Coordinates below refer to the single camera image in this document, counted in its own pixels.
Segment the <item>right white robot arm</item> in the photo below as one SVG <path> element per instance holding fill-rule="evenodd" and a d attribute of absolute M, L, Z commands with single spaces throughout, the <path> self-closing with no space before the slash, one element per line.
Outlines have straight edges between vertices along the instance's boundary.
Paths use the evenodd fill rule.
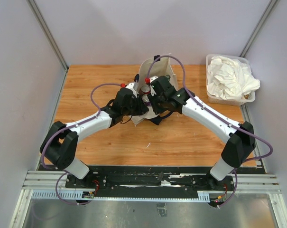
<path fill-rule="evenodd" d="M 153 112 L 178 112 L 196 120 L 225 143 L 220 159 L 209 171 L 207 186 L 217 190 L 223 185 L 223 179 L 234 169 L 240 167 L 256 147 L 252 124 L 243 124 L 230 120 L 212 109 L 199 97 L 190 97 L 184 88 L 176 90 L 165 76 L 146 79 L 150 82 L 151 94 L 148 95 Z"/>

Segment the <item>cream canvas tote bag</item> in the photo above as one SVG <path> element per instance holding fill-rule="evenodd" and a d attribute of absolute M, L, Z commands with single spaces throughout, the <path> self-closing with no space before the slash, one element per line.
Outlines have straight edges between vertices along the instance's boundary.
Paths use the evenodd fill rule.
<path fill-rule="evenodd" d="M 153 111 L 148 95 L 155 95 L 156 93 L 149 84 L 146 84 L 147 77 L 150 79 L 150 82 L 153 82 L 158 77 L 165 76 L 175 90 L 178 90 L 177 77 L 170 65 L 170 55 L 171 54 L 168 54 L 166 57 L 156 55 L 145 60 L 139 68 L 139 73 L 134 78 L 134 81 L 137 83 L 136 91 L 148 109 L 144 114 L 131 118 L 135 125 L 138 125 L 144 120 L 149 120 L 153 124 L 159 125 L 172 114 L 172 112 L 169 111 L 160 111 L 158 114 Z"/>

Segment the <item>purple Fanta can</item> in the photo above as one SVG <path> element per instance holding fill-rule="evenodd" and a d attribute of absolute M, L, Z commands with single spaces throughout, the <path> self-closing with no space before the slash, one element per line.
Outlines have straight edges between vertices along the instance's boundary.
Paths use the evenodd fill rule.
<path fill-rule="evenodd" d="M 151 103 L 150 103 L 150 100 L 149 100 L 147 94 L 144 94 L 144 95 L 142 96 L 142 100 L 143 100 L 143 102 L 144 102 L 144 104 L 145 104 L 146 106 L 151 106 Z"/>

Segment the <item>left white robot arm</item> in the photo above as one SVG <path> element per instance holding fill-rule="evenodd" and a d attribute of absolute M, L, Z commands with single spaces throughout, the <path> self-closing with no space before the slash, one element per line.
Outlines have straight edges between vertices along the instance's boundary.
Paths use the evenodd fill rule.
<path fill-rule="evenodd" d="M 59 170 L 74 175 L 81 187 L 88 188 L 93 183 L 93 176 L 89 167 L 75 156 L 78 143 L 98 131 L 119 124 L 125 116 L 140 116 L 147 112 L 148 107 L 139 95 L 122 88 L 115 99 L 98 109 L 97 113 L 72 123 L 53 123 L 40 147 L 41 161 L 47 158 Z"/>

